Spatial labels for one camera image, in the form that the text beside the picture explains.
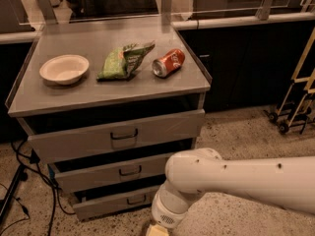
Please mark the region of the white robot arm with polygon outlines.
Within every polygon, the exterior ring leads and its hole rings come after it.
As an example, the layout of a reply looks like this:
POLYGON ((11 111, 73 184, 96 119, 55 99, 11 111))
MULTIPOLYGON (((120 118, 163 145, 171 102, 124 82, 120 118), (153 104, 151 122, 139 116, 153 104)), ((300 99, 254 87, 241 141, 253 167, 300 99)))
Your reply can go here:
POLYGON ((224 160, 212 148, 172 155, 152 202, 146 236, 169 236, 191 205, 210 192, 315 213, 315 157, 224 160))

